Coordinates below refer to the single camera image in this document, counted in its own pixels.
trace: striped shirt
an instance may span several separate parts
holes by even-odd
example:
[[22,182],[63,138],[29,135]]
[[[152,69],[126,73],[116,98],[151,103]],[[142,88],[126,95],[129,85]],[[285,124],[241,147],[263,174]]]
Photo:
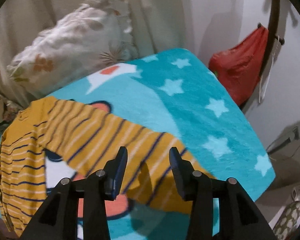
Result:
[[208,173],[177,138],[89,105],[48,97],[21,111],[2,136],[0,212],[8,228],[21,235],[46,198],[44,149],[87,177],[113,159],[120,146],[128,150],[121,194],[153,208],[190,213],[191,203],[177,193],[170,148],[177,147],[196,170]]

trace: turquoise blanket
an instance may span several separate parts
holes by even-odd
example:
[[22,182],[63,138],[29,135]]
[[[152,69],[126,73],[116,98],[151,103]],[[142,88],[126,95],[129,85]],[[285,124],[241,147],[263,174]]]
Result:
[[[54,93],[59,99],[106,107],[113,114],[178,137],[216,178],[235,177],[256,200],[275,174],[268,155],[225,88],[185,49],[117,64]],[[62,177],[74,177],[57,156],[47,156],[47,192]],[[108,218],[111,239],[185,239],[189,217],[133,203]],[[218,232],[218,202],[214,233]],[[82,239],[82,219],[78,219]]]

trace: white string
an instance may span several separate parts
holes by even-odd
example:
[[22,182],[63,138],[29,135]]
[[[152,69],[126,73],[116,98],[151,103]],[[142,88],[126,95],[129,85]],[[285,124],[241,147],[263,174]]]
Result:
[[264,99],[265,96],[266,96],[266,90],[267,90],[267,87],[268,87],[268,84],[269,84],[270,75],[271,75],[271,70],[272,70],[272,67],[273,67],[273,65],[274,65],[274,57],[275,57],[275,53],[276,53],[276,51],[277,51],[277,49],[278,49],[279,39],[280,39],[280,37],[278,36],[277,45],[276,45],[276,47],[275,47],[274,52],[272,53],[272,63],[271,63],[271,67],[270,67],[270,70],[269,70],[269,74],[268,74],[268,77],[267,77],[267,80],[266,80],[266,85],[265,85],[265,89],[264,89],[263,93],[261,93],[261,91],[262,91],[263,75],[262,75],[261,78],[260,78],[260,83],[259,83],[259,104],[262,103],[263,99]]

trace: red plastic bag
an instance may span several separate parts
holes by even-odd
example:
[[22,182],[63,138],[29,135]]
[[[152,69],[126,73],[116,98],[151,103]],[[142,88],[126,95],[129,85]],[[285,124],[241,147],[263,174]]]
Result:
[[248,100],[260,80],[268,33],[261,26],[236,47],[213,54],[209,61],[209,69],[238,106]]

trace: pillowcase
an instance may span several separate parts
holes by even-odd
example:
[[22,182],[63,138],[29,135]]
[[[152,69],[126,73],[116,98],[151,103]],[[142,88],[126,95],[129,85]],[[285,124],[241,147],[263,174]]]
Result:
[[22,107],[0,95],[0,134],[15,119]]
[[117,62],[136,58],[128,0],[86,0],[39,33],[7,66],[35,98]]

